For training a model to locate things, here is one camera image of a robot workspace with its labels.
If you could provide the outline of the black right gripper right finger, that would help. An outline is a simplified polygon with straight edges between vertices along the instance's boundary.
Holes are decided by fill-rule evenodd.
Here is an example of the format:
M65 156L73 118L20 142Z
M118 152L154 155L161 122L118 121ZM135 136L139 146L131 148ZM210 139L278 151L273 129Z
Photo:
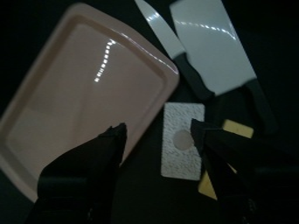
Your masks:
M227 224L299 224L299 159L198 120L191 136Z

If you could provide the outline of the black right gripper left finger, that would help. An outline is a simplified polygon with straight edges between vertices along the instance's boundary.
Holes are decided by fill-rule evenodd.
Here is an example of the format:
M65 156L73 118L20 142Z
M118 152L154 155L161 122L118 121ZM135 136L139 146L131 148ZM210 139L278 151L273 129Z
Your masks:
M42 170L38 200L24 224L111 224L127 126L109 128Z

